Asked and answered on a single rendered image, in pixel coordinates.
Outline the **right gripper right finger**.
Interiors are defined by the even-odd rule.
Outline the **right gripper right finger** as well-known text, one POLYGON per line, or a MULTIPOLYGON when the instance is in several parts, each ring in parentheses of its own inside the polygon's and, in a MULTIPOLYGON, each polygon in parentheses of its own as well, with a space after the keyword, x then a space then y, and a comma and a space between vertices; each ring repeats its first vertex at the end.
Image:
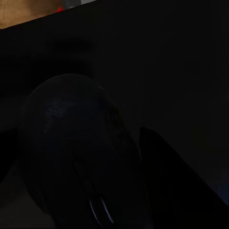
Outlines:
POLYGON ((154 130, 139 145, 154 229, 229 229, 229 206, 154 130))

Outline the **mouse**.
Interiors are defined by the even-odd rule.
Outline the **mouse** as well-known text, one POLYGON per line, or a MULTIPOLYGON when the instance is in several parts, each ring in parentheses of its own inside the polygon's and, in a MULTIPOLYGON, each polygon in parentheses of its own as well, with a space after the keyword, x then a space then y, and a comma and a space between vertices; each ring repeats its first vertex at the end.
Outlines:
POLYGON ((121 110, 85 75, 57 75, 30 93, 18 116, 18 169, 57 229, 154 225, 131 135, 121 110))

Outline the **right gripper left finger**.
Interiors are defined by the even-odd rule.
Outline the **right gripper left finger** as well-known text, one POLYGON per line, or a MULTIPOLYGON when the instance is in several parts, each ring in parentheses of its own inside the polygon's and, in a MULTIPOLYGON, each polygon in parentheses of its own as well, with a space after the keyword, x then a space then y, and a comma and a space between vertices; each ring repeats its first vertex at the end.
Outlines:
POLYGON ((0 132, 0 184, 17 158, 17 128, 0 132))

